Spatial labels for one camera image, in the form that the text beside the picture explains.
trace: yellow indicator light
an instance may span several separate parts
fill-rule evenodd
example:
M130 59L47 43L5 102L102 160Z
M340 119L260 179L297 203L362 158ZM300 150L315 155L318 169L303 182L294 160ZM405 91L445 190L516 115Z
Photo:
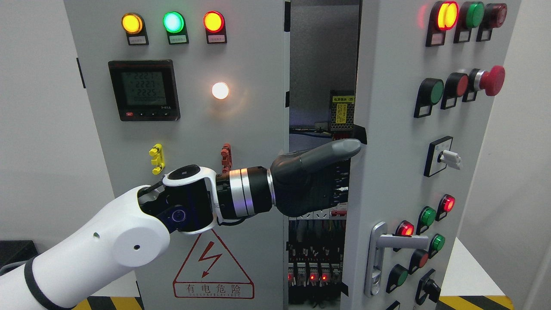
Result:
M437 24L440 30L452 29L458 17L459 5L455 1L446 1L438 11Z
M228 85L224 82L218 82L215 85L212 85L212 95L216 99L226 99L226 97L230 94L230 88Z
M138 34L142 31L142 17L136 13L126 13L121 20L122 28L129 34Z
M208 31L217 33L224 27L224 17L220 12L210 11L203 17L203 24Z

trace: white indicator light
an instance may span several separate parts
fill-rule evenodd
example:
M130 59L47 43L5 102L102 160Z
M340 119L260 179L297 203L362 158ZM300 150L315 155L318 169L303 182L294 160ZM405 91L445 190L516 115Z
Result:
M226 97L230 94L230 88L228 85L224 82L218 82L215 85L212 85L212 95L216 99L226 99Z

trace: lightning bolt symbol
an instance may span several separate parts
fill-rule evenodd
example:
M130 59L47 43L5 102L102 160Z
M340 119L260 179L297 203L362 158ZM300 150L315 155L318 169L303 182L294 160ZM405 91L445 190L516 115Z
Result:
M205 249L205 251L203 252L203 254L201 255L201 257L198 260L198 261L204 261L204 260L207 260L207 259L214 258L212 264L207 269L207 271L203 271L203 276L201 276L201 278L204 278L208 275L208 271L212 268L212 266L214 266L214 264L216 264L216 261L220 259L220 256L222 256L222 253L220 253L220 254L209 256L209 257L205 257L205 255L207 255L207 253L210 251L210 249L212 249L213 245L214 245L214 242L212 242L212 241L209 242L206 249Z

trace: lcd display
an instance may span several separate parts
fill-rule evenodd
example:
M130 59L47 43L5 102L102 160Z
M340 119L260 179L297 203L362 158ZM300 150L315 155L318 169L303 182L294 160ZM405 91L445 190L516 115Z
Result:
M121 72L121 76L129 106L167 105L162 72Z

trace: white wall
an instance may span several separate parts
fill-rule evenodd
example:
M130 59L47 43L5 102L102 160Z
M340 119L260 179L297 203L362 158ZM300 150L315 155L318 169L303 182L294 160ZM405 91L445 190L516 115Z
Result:
M549 13L548 0L522 2L459 236L524 310L551 302Z
M114 198L76 56L61 0L0 0L0 239L39 252Z

